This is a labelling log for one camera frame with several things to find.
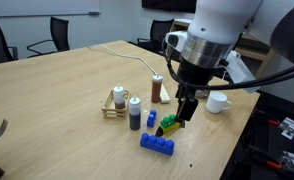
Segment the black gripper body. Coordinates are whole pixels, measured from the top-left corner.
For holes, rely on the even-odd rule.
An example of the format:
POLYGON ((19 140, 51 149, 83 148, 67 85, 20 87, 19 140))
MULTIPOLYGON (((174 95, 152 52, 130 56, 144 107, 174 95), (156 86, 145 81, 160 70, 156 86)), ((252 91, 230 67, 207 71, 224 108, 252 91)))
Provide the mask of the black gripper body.
MULTIPOLYGON (((184 82, 195 84, 195 85, 208 85, 212 79, 216 69, 208 69, 196 66, 184 58, 180 61, 180 65, 177 71, 178 77, 184 82)), ((178 90, 175 97, 183 95, 185 87, 178 85, 178 90)))

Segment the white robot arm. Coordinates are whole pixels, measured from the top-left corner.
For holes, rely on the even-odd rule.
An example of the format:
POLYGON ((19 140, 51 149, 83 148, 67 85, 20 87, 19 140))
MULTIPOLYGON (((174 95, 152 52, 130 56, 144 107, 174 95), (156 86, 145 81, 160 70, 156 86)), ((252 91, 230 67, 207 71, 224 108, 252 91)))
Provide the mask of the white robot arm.
POLYGON ((197 0, 193 20, 185 31, 166 34, 163 42, 180 53, 176 120, 189 121, 198 101, 197 90, 211 90, 218 66, 229 67, 232 49, 246 33, 268 45, 293 66, 258 80, 218 85, 218 90, 245 89, 294 78, 294 0, 197 0))

